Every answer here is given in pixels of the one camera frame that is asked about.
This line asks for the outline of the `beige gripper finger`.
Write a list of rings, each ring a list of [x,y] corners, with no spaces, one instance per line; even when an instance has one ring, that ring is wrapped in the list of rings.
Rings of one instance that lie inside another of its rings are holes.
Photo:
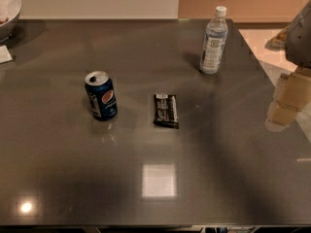
[[[297,115],[311,102],[311,69],[297,67],[290,74],[279,77],[266,115],[269,131],[287,128]]]

